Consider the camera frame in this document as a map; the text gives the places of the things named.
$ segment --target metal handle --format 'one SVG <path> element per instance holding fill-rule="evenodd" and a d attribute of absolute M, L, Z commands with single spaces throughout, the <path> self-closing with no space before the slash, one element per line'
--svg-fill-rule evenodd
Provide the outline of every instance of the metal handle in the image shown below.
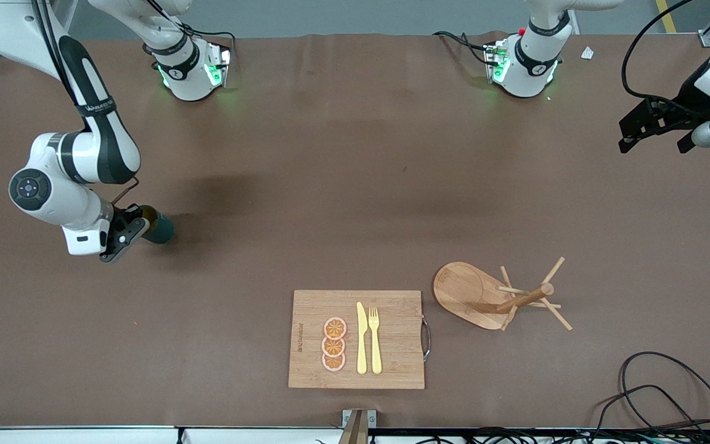
<path fill-rule="evenodd" d="M 431 353 L 431 328 L 429 327 L 429 323 L 426 322 L 424 315 L 420 315 L 420 321 L 422 322 L 422 330 L 423 327 L 426 327 L 426 351 L 423 352 L 423 362 L 426 363 L 426 360 L 429 358 L 429 353 Z"/>

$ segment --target floor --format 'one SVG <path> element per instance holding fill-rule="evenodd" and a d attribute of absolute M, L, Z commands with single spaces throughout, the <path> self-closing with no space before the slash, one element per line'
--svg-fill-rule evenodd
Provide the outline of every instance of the floor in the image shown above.
<path fill-rule="evenodd" d="M 580 11 L 577 23 L 582 34 L 634 34 L 658 14 L 660 3 L 665 4 L 665 0 L 626 0 L 609 11 Z M 340 33 L 422 35 L 440 30 L 481 34 L 494 29 L 515 31 L 527 23 L 528 11 L 519 0 L 197 0 L 182 19 L 201 30 L 226 30 L 247 38 Z M 709 19 L 710 0 L 693 2 L 673 14 L 679 33 L 696 31 Z M 657 23 L 650 31 L 664 33 L 665 27 Z M 85 0 L 77 3 L 70 34 L 82 40 L 136 37 Z"/>

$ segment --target cutting board handle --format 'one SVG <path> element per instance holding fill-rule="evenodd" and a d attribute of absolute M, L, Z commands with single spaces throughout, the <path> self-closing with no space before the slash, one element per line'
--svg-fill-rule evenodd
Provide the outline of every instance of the cutting board handle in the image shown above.
<path fill-rule="evenodd" d="M 429 353 L 431 353 L 431 328 L 429 327 L 429 323 L 426 322 L 426 317 L 424 315 L 420 315 L 420 329 L 422 330 L 420 332 L 420 339 L 422 340 L 423 343 L 423 327 L 426 327 L 426 351 L 423 352 L 423 363 L 426 363 L 426 360 L 429 358 Z"/>

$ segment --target wooden cutting board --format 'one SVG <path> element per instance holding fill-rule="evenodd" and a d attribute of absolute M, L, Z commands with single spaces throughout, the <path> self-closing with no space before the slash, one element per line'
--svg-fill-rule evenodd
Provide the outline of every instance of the wooden cutting board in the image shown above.
<path fill-rule="evenodd" d="M 365 336 L 369 371 L 357 373 L 357 302 L 380 310 L 380 351 L 383 372 L 372 373 L 372 332 Z M 340 371 L 322 366 L 325 321 L 343 318 L 346 363 Z M 290 387 L 315 389 L 422 389 L 423 351 L 420 343 L 420 292 L 394 290 L 295 290 L 290 345 Z"/>

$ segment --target orange slice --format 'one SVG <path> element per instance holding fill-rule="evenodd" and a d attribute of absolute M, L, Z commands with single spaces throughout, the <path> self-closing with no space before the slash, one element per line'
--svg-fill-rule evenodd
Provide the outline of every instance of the orange slice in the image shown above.
<path fill-rule="evenodd" d="M 322 366 L 325 370 L 329 371 L 339 371 L 344 368 L 344 363 L 347 361 L 345 355 L 341 355 L 335 358 L 329 356 L 322 356 Z"/>
<path fill-rule="evenodd" d="M 347 332 L 347 323 L 341 318 L 330 318 L 325 321 L 324 332 L 327 339 L 341 339 Z"/>
<path fill-rule="evenodd" d="M 322 339 L 322 352 L 325 356 L 330 358 L 338 358 L 344 353 L 344 347 L 346 344 L 343 339 L 329 339 L 324 337 Z"/>

